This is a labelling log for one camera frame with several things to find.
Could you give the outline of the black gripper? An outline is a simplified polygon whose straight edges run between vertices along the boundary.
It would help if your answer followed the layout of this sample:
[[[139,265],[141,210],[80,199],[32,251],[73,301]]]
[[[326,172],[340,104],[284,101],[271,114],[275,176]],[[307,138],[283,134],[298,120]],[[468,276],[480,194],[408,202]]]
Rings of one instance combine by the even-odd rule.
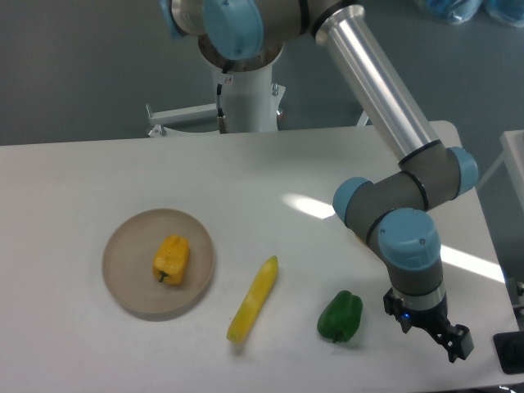
[[[403,333],[411,328],[427,332],[442,346],[448,360],[465,360],[474,344],[470,329],[464,325],[452,326],[448,320],[447,295],[440,289],[424,296],[408,296],[391,288],[383,296],[385,312],[393,316]]]

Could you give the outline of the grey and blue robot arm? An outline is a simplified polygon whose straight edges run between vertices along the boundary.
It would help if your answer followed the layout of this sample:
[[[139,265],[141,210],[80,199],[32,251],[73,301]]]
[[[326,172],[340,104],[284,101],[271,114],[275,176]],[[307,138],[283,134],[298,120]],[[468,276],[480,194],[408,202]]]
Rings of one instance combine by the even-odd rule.
[[[226,93],[228,79],[270,64],[303,34],[327,49],[400,168],[377,183],[346,180],[333,209],[386,266],[386,313],[404,332],[427,332],[450,361],[466,359],[471,333],[448,320],[440,237],[428,213],[476,185],[477,163],[443,145],[367,27],[364,8],[356,1],[163,1],[160,9],[170,34],[197,37],[219,71],[221,133],[267,131],[277,117],[257,99]]]

